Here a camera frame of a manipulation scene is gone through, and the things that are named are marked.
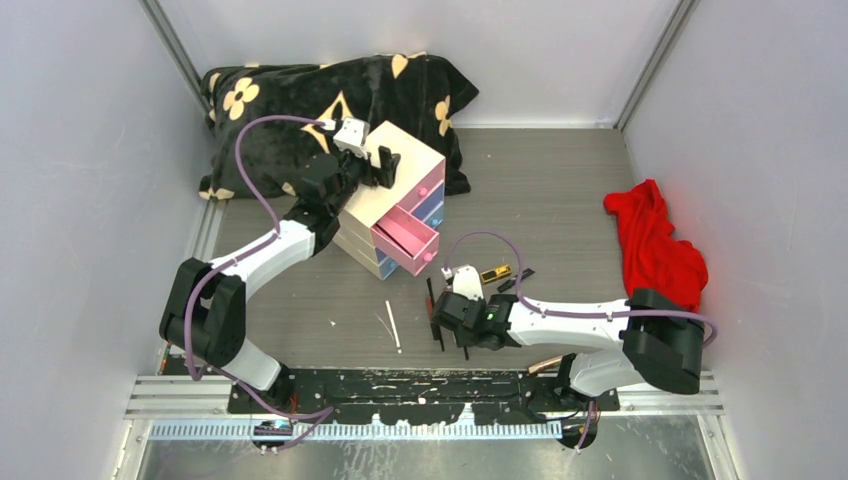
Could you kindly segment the pastel mini drawer organizer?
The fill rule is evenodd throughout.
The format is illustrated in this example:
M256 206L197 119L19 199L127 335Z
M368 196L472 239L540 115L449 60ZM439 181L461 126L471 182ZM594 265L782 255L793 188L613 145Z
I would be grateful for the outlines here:
M333 242L381 280L402 268L415 276L439 250L444 219L444 155L385 122L366 138L374 162L380 147L398 154L392 188L363 186L339 216Z

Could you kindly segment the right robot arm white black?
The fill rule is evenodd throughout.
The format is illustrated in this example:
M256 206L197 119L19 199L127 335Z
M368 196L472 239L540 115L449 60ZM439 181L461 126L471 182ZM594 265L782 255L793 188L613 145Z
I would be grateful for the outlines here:
M451 331L460 347L570 348L554 386L567 410L639 383L678 395L700 390L706 318L673 307L649 289L599 303L552 303L515 294L483 299L447 290L436 300L431 320Z

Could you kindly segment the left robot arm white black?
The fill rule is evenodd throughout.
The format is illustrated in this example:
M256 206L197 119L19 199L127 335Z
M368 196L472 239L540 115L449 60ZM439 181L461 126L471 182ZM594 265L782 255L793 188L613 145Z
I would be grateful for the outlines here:
M255 403L269 413L292 397L288 370L246 335L250 297L286 269L320 253L336 235L339 214L359 187L390 188L398 182L401 154L381 146L375 155L319 154L291 182L294 206L272 229L210 262L184 261L166 302L161 338L253 387Z

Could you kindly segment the white makeup pencil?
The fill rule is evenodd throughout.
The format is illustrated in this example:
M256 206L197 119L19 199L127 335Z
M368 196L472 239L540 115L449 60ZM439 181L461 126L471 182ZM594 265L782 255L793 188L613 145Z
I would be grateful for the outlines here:
M393 340L394 340L394 343L395 343L395 347L396 347L397 353L400 355L400 354L403 353L402 343L401 343L401 340L400 340L400 337L399 337L399 332L398 332L398 329L397 329L397 324L396 324L395 316L394 316L394 313L393 313L392 305L391 305L391 303L388 299L385 300L385 307L386 307L386 310L387 310L387 315L389 317L389 322L390 322L390 327L391 327L392 337L393 337Z

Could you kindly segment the gold black lipstick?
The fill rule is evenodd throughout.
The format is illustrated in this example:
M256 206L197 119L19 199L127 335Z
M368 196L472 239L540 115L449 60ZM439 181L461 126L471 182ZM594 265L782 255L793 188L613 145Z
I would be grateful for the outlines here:
M480 280L483 285L489 285L497 281L501 281L509 278L512 275L512 267L509 264L503 264L485 271L482 271L479 274Z

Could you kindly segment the black floral plush blanket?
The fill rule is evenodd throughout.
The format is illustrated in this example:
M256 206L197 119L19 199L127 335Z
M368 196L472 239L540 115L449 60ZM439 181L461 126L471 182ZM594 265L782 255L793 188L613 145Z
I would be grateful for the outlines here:
M452 117L479 94L449 60L424 52L372 55L334 64L217 67L201 81L215 150L201 178L204 200L292 194L299 163L337 153L326 121L371 128L390 122L446 159L446 193L470 192Z

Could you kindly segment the rose gold lipstick tube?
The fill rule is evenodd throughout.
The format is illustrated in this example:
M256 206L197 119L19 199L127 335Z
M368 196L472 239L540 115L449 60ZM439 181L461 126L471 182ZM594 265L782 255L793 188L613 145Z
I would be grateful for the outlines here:
M536 375L552 368L558 368L562 362L561 357L553 357L543 361L536 362L527 368L528 375Z

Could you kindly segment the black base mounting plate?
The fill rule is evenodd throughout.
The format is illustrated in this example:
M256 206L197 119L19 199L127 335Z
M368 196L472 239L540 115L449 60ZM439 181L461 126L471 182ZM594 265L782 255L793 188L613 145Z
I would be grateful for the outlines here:
M522 425L583 413L586 400L567 397L555 374L520 370L295 369L289 410L365 425L449 425L470 409L475 425Z

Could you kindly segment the red cloth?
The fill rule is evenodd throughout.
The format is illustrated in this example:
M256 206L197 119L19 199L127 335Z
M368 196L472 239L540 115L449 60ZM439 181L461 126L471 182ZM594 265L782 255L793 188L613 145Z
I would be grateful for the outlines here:
M655 180L605 196L616 221L625 290L650 289L692 313L701 307L709 281L705 259L688 240L673 237L668 204Z

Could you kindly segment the aluminium slotted rail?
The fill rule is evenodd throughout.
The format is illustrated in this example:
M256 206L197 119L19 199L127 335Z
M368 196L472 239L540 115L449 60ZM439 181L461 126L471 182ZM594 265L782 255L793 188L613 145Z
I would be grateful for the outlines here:
M158 441L282 441L298 437L309 426L290 426L281 420L161 420L151 427L149 438ZM540 424L476 425L462 419L453 424L412 426L407 422L395 425L322 424L306 438L311 441L342 440L499 440L499 439L560 439L559 421Z

